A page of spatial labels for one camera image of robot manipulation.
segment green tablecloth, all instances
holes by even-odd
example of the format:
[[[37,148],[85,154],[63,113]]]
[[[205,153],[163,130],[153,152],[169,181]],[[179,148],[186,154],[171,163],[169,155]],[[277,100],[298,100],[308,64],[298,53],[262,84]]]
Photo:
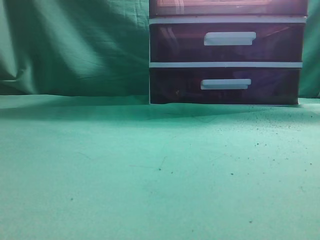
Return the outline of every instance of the green tablecloth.
[[[0,96],[1,240],[318,240],[320,99]]]

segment top drawer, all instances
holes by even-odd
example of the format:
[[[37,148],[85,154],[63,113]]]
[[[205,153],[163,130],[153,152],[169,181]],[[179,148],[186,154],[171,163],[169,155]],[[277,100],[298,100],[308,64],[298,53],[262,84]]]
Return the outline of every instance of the top drawer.
[[[199,15],[306,16],[308,0],[149,0],[150,18]]]

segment dark purple drawer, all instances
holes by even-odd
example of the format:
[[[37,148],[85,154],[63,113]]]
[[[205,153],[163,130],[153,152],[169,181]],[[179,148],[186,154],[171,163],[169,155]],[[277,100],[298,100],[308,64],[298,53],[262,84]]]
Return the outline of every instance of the dark purple drawer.
[[[149,0],[151,18],[199,15],[306,16],[308,0]]]
[[[150,103],[295,105],[296,68],[150,68]]]
[[[151,62],[301,62],[304,23],[150,25]]]

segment drawer front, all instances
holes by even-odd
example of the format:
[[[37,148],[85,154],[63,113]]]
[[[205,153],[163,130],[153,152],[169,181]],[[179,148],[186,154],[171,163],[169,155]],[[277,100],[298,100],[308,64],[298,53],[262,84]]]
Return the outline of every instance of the drawer front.
[[[298,103],[299,69],[150,68],[150,103]]]
[[[190,15],[306,16],[308,0],[149,0],[151,18]]]
[[[304,23],[150,25],[150,61],[301,62]]]

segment drawer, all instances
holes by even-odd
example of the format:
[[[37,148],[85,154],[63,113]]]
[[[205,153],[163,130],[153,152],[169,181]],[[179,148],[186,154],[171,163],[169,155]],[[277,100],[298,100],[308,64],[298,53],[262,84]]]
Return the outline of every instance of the drawer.
[[[308,0],[149,0],[149,15],[297,15],[306,16]]]
[[[150,25],[150,61],[301,62],[304,23]]]
[[[150,103],[298,103],[296,68],[150,68]]]

